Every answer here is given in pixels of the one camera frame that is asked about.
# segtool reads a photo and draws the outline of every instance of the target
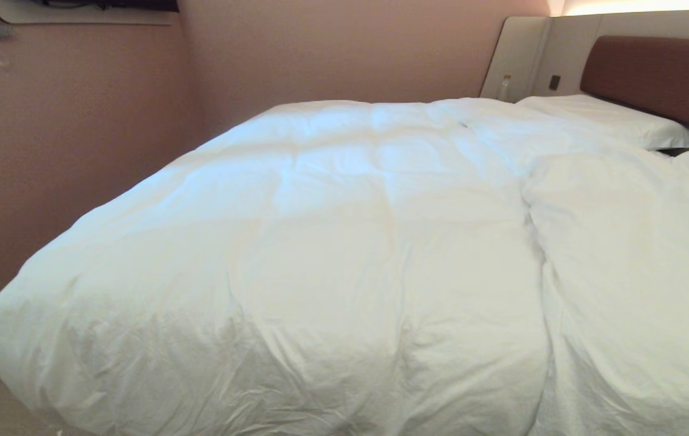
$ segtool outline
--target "white bedsheet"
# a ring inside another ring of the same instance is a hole
[[[521,184],[598,136],[483,99],[275,108],[33,256],[0,376],[97,434],[526,434],[550,344]]]

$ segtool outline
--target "bottle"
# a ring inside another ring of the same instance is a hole
[[[501,102],[508,102],[508,83],[511,82],[511,75],[506,74],[503,76],[503,82],[500,84],[500,89],[498,90],[498,100]]]

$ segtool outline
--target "switch panel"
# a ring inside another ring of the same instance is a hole
[[[560,87],[560,76],[552,76],[551,77],[551,82],[549,82],[549,89],[552,91],[557,91],[557,88]]]

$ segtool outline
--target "brown headboard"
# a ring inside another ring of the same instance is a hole
[[[601,36],[581,89],[689,125],[689,39]]]

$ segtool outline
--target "pink wall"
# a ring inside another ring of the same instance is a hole
[[[78,216],[203,141],[178,23],[16,30],[0,70],[0,290]]]
[[[208,132],[280,103],[477,96],[507,16],[547,0],[180,0]]]

